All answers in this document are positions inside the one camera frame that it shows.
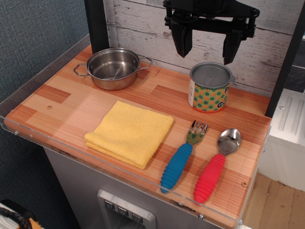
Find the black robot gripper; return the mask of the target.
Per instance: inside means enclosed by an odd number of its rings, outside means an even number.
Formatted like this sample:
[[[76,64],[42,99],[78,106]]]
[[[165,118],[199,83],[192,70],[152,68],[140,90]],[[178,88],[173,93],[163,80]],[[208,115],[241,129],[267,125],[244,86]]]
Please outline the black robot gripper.
[[[260,11],[236,0],[165,0],[165,25],[181,57],[191,50],[192,30],[226,34],[223,46],[224,65],[234,61],[239,46],[253,37],[255,19]]]

